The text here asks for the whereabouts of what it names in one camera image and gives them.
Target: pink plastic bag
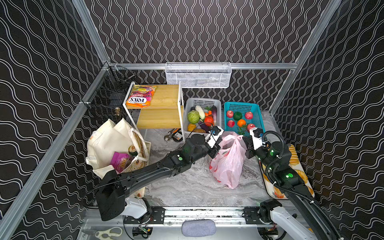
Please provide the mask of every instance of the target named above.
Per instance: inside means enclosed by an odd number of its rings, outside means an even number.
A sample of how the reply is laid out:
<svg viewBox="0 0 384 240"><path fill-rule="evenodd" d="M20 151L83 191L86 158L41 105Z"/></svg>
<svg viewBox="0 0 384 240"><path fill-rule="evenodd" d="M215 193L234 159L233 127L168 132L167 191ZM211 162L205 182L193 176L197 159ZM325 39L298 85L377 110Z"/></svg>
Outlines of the pink plastic bag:
<svg viewBox="0 0 384 240"><path fill-rule="evenodd" d="M240 174L245 159L245 143L243 135L235 132L224 132L222 141L219 143L221 149L217 156L212 159L209 170L221 183L234 189L239 184Z"/></svg>

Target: teal plastic basket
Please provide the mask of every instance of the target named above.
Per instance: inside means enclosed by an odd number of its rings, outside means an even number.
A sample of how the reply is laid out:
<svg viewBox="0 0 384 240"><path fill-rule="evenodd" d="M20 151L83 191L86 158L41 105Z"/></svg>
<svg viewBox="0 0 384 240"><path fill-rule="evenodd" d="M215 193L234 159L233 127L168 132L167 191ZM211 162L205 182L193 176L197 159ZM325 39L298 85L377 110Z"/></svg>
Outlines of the teal plastic basket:
<svg viewBox="0 0 384 240"><path fill-rule="evenodd" d="M224 126L225 126L224 130L239 133L240 128L239 128L239 126L237 126L237 121L234 120L233 118L227 117L227 111L228 110L231 110L234 113L235 112L241 112L243 114L243 119L245 120L247 125L250 123L253 123L256 127L262 128L263 131L265 132L262 113L260 111L259 105L255 104L255 103L239 103L239 102L226 102L226 103L224 103ZM246 119L245 118L246 112L252 112L253 118L252 119ZM235 121L234 127L228 127L227 122L229 120ZM245 132L244 136L249 136L249 132L247 132L246 130L244 132Z"/></svg>

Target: green fruit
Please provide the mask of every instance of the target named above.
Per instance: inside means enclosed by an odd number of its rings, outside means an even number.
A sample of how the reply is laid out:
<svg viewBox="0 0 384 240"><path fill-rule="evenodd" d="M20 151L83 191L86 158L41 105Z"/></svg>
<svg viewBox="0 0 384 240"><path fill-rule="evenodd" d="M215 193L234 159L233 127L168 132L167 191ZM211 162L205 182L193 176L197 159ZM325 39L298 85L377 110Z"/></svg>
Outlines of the green fruit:
<svg viewBox="0 0 384 240"><path fill-rule="evenodd" d="M192 110L187 114L187 119L190 123L198 123L200 119L200 115L197 111Z"/></svg>
<svg viewBox="0 0 384 240"><path fill-rule="evenodd" d="M235 112L233 114L233 119L235 119L236 121L239 121L242 118L243 118L243 114L241 114L241 112Z"/></svg>

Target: purple eggplant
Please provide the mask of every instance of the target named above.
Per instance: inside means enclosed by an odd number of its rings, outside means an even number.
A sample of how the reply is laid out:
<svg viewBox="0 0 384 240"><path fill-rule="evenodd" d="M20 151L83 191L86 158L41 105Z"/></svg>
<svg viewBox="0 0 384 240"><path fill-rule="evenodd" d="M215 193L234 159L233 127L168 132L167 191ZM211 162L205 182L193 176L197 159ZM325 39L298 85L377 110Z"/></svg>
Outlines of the purple eggplant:
<svg viewBox="0 0 384 240"><path fill-rule="evenodd" d="M208 127L205 123L203 123L201 120L197 123L198 125L200 125L201 129L203 129L205 132L209 133L209 131L211 130L210 127Z"/></svg>
<svg viewBox="0 0 384 240"><path fill-rule="evenodd" d="M212 111L212 117L214 118L214 125L216 126L217 107L216 106L212 106L211 111Z"/></svg>

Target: plastic basket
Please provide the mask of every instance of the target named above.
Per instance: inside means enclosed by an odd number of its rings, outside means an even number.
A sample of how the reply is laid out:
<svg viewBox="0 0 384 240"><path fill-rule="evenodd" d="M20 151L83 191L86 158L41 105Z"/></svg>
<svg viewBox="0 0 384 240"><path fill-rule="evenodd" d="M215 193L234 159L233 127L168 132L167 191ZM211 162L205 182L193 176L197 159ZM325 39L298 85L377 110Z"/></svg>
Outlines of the plastic basket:
<svg viewBox="0 0 384 240"><path fill-rule="evenodd" d="M216 106L217 107L217 119L216 119L216 125L221 127L221 102L220 100L216 99L210 99L210 98L189 98L187 100L187 103L185 104L185 109L184 109L184 116L183 116L183 128L185 131L185 137L187 137L190 132L186 131L189 125L189 121L187 118L187 114L189 113L191 107L199 105L202 108L205 107L212 107Z"/></svg>
<svg viewBox="0 0 384 240"><path fill-rule="evenodd" d="M227 88L231 79L230 63L166 63L167 84L183 88Z"/></svg>
<svg viewBox="0 0 384 240"><path fill-rule="evenodd" d="M263 131L265 132L262 113L260 111L259 105L255 104L255 103L239 103L239 102L226 102L226 103L224 103L224 124L225 124L224 130L239 133L240 128L237 126L237 121L234 120L233 118L227 117L227 111L228 110L231 110L234 113L235 112L241 112L243 114L243 119L245 120L247 125L250 123L253 123L256 127L262 128ZM245 118L246 112L252 112L253 118L249 119L249 120L246 119ZM228 127L227 126L227 122L229 120L235 121L234 127ZM245 132L244 136L249 136L249 132L247 132L247 131L244 131L244 132Z"/></svg>

